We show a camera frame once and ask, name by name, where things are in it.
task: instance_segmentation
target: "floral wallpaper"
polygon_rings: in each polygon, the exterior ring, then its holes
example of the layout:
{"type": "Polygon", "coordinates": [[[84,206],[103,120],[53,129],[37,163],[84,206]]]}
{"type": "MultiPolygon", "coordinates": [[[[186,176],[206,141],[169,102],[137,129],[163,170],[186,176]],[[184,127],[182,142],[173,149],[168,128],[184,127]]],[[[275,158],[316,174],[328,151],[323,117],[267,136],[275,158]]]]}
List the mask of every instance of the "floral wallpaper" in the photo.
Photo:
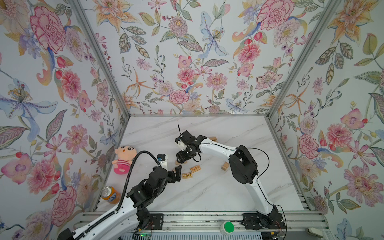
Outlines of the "floral wallpaper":
{"type": "Polygon", "coordinates": [[[127,120],[66,0],[0,0],[0,80],[0,239],[56,239],[127,120]]]}
{"type": "Polygon", "coordinates": [[[272,117],[309,205],[339,240],[384,238],[383,9],[344,0],[272,117]]]}
{"type": "Polygon", "coordinates": [[[326,3],[82,1],[132,114],[265,113],[326,3]]]}

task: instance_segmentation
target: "wooden block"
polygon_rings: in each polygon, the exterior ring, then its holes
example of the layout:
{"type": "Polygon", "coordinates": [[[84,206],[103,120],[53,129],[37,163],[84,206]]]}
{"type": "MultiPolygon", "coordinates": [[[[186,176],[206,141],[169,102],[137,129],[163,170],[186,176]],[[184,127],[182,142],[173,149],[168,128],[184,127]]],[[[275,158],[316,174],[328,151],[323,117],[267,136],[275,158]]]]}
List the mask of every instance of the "wooden block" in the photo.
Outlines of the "wooden block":
{"type": "Polygon", "coordinates": [[[229,163],[225,162],[222,166],[221,166],[221,169],[223,169],[224,171],[226,171],[229,167],[229,163]]]}
{"type": "Polygon", "coordinates": [[[177,162],[177,160],[175,161],[175,164],[176,164],[176,166],[178,166],[178,165],[180,165],[181,163],[179,163],[179,162],[177,162]]]}
{"type": "Polygon", "coordinates": [[[191,173],[191,172],[189,172],[189,173],[183,173],[183,174],[181,175],[181,178],[183,178],[183,179],[192,178],[192,173],[191,173]]]}
{"type": "Polygon", "coordinates": [[[191,169],[191,173],[194,173],[194,172],[197,172],[197,171],[201,170],[201,167],[200,167],[200,165],[196,165],[196,166],[194,166],[194,167],[192,167],[190,169],[191,169]]]}

